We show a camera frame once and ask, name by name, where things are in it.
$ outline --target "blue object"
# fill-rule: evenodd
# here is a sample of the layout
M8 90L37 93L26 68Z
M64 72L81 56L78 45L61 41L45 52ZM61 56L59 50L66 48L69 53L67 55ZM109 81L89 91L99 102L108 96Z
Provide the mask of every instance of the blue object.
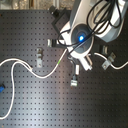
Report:
M4 90L4 87L1 86L1 87L0 87L0 93L1 93L3 90Z
M83 42L84 41L84 36L79 36L79 42Z

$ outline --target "cable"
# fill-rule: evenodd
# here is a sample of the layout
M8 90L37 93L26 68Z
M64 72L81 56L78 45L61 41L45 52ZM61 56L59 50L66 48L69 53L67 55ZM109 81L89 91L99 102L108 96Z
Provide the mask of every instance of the cable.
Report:
M65 53L67 52L67 49L65 49L65 51L63 52L63 54L61 55L58 63L56 64L55 68L47 75L45 76L39 76L37 74L35 74L33 71L32 71L32 67L25 61L23 60L20 60L20 59L16 59L16 58L11 58L11 59L7 59L7 60L4 60L3 62L0 63L0 66L2 66L4 63L6 62L9 62L9 61L16 61L14 62L14 64L12 65L12 68L11 68L11 80L12 80L12 100L11 100L11 104L10 104L10 107L9 107L9 110L7 112L7 114L3 117L0 117L0 120L3 120L3 119L6 119L8 117L8 115L10 114L11 112L11 109L12 109L12 106L13 106L13 102L14 102L14 96L15 96L15 85L14 85L14 76L13 76L13 71L14 71L14 67L16 64L21 64L23 65L29 72L31 72L34 76L36 76L37 78L40 78L40 79L45 79L47 77L49 77L58 67L60 61L62 60L62 58L64 57Z
M65 31L63 31L63 32L61 32L61 33L59 34L59 36L58 36L58 38L57 38L57 41L59 42L60 45L62 45L62 46L64 46L64 47L73 47L73 46L76 46L76 45L78 44L78 42L77 42L77 43L75 43L75 44L66 45L66 44L62 44L62 43L60 42L60 36L61 36L63 33L65 33L65 32L70 32L70 30L71 30L71 29L65 30Z
M108 1L99 11L98 13L94 16L94 20L93 20L93 23L95 24L94 28L91 29L90 25L89 25L89 17L91 15L91 13L94 11L94 9L97 7L97 5L99 5L101 2L103 2L104 0L100 0L98 1L92 8L91 10L89 11L88 15L87 15L87 26L89 27L89 29L91 30L91 32L87 35L87 38L84 39L83 43L76 43L77 46L75 46L75 48L73 48L73 50L69 53L69 55L75 51L76 49L78 49L80 46L84 45L86 43L86 41L88 39L90 39L92 36L94 36L95 34L102 34L104 33L108 26L112 26L114 28L118 28L121 23L122 23L122 19L121 19L121 12L120 12L120 9L119 9L119 4L118 4L118 1L117 0L110 0ZM119 12L119 24L117 26L114 26L112 25L111 23L111 18L112 18L112 15L113 15L113 10L114 10L114 7L115 5L117 6L117 9L118 9L118 12ZM97 18L98 16L101 14L101 12L104 11L104 9L106 9L106 11L103 13L103 15L101 16L101 18L97 21Z
M106 58L105 56L103 56L103 55L101 55L101 54L99 54L99 53L94 53L94 55L100 56L100 57L103 58L104 60L107 60L107 58ZM115 67L113 64L111 64L111 67L112 67L113 69L120 70L120 69L124 68L126 65L128 65L128 61L127 61L125 64L123 64L122 66L120 66L120 67Z

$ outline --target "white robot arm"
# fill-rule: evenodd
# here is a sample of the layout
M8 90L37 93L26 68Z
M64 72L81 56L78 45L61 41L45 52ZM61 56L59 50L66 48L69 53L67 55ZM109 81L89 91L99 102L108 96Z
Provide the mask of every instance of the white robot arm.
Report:
M121 32L124 15L127 11L126 0L76 0L70 21L61 32L69 54L78 59L85 70L92 69L88 56L94 35L105 42L118 37Z

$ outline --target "white cable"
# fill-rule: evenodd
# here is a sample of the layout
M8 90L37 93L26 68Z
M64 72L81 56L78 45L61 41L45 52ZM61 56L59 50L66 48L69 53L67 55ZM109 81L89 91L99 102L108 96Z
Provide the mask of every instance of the white cable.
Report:
M23 62L24 64L26 64L29 68L31 68L31 66L29 66L29 64L28 64L27 62L25 62L25 61L23 61L23 60L20 60L20 59L17 59L17 58L6 59L6 60L4 60L4 61L2 61L2 62L0 63L0 66L2 66L4 63L9 62L9 61L21 61L21 62Z
M99 53L94 53L94 55L100 56L103 59L107 60L107 58L105 56L103 56L103 55L101 55ZM119 70L119 69L124 68L126 65L128 65L128 61L125 64L123 64L122 66L120 66L120 67L115 67L113 64L111 64L111 67L114 68L114 69L116 69L116 70Z
M8 117L8 115L10 114L11 112L11 109L12 109L12 106L13 106L13 102L14 102L14 96L15 96L15 85L14 85L14 76L13 76L13 71L14 71L14 67L16 64L21 64L23 65L28 71L30 71L34 76L36 76L37 78L41 78L41 79L44 79L44 78L47 78L49 77L58 67L60 61L62 60L63 56L65 55L67 49L63 52L62 56L60 57L58 63L56 64L55 68L47 75L45 76L39 76L37 74L35 74L33 71L32 71L32 68L31 66L26 63L25 61L22 61L20 59L16 59L16 58L11 58L11 59L7 59L7 60L4 60L3 62L0 63L0 66L3 65L4 63L8 62L8 61L16 61L13 65L12 65L12 68L11 68L11 79L12 79L12 100L11 100L11 104L10 104L10 108L7 112L7 114L4 116L4 117L0 117L0 120L3 120L5 118Z
M14 71L14 67L16 64L22 64L25 68L27 68L28 70L31 70L31 68L29 69L26 64L24 64L23 62L21 61L17 61L15 62L13 65L12 65L12 68L11 68L11 79L12 79L12 100L11 100L11 104L10 104L10 107L9 107L9 110L7 112L7 114L4 116L4 117L0 117L0 120L3 120L5 118L8 117L8 115L10 114L11 112L11 109L12 109L12 106L13 106L13 102L14 102L14 96L15 96L15 86L14 86L14 77L13 77L13 71Z

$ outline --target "black surface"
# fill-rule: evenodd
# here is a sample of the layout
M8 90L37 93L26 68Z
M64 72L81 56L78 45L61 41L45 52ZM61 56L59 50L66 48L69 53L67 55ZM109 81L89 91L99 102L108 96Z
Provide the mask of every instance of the black surface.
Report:
M54 18L48 11L0 11L0 61L16 57L33 65L37 74L47 74L58 62L63 50L47 48L47 39L56 39ZM66 22L58 23L61 28ZM128 15L118 39L107 44L117 56L114 65L128 60ZM95 43L105 44L99 39ZM43 48L43 68L36 68L36 49ZM76 88L70 87L71 64L65 56L56 72L40 80L17 65L15 101L9 117L0 121L5 128L127 128L128 66L103 71L100 57L91 57L93 70L79 75ZM0 68L0 116L6 114L11 101L12 63Z

